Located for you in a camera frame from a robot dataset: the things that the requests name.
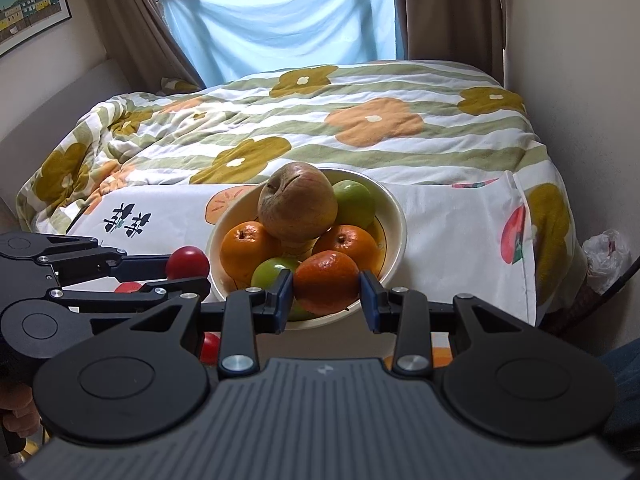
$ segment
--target light blue cloth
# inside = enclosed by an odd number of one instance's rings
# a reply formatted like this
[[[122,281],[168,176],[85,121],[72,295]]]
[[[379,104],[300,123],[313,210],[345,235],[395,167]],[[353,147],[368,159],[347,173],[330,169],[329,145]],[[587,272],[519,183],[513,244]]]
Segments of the light blue cloth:
[[[403,56],[394,0],[160,0],[207,86],[317,64]]]

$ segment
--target white ceramic bowl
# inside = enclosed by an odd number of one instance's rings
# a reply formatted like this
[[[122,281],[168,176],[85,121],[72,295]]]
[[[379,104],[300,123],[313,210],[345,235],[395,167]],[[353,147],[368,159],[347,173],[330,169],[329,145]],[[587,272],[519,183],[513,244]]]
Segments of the white ceramic bowl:
[[[378,241],[386,245],[385,259],[382,269],[378,275],[378,279],[383,286],[387,286],[398,270],[404,250],[406,248],[406,221],[404,213],[389,191],[376,182],[372,178],[360,173],[348,170],[337,170],[334,168],[319,168],[327,177],[331,184],[336,184],[342,180],[354,180],[364,186],[373,195],[376,201],[376,219],[378,220]],[[229,229],[237,226],[242,222],[253,221],[257,219],[258,199],[262,191],[263,184],[256,186],[248,193],[242,195],[233,202],[225,213],[220,217],[214,227],[214,231],[209,241],[207,254],[211,263],[211,281],[213,283],[213,293],[220,299],[226,299],[234,290],[237,290],[236,283],[226,275],[226,272],[220,265],[220,245],[222,238]],[[350,316],[359,310],[360,301],[351,304],[347,309],[306,321],[289,321],[286,330],[302,330],[306,328],[314,328],[333,323]]]

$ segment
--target round black disc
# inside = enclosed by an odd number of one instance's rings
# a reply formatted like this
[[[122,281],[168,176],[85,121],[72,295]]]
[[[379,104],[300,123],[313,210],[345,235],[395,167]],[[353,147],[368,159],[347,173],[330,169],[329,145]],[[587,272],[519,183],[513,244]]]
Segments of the round black disc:
[[[207,373],[174,339],[136,331],[109,339],[109,332],[37,373],[34,398],[54,434],[92,444],[135,442],[176,426],[204,402]]]
[[[50,356],[82,340],[74,316],[68,308],[46,300],[17,301],[5,309],[0,319],[0,352],[12,378],[31,383]]]
[[[474,341],[446,368],[443,390],[473,425],[537,444],[597,430],[615,400],[601,363],[535,329]]]

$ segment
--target plastic bag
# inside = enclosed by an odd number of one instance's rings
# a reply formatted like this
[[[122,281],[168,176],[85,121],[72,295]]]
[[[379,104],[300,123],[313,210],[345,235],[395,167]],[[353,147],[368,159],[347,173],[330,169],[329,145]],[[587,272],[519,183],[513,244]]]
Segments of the plastic bag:
[[[603,294],[631,266],[631,252],[618,231],[608,229],[582,245],[589,269],[587,285]]]

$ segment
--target bed frame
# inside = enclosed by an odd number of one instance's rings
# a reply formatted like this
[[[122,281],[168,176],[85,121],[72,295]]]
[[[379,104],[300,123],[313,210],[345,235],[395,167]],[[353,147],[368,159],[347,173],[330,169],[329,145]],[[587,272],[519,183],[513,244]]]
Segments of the bed frame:
[[[22,185],[94,105],[131,92],[114,60],[107,60],[63,88],[0,140],[0,200],[15,215]]]

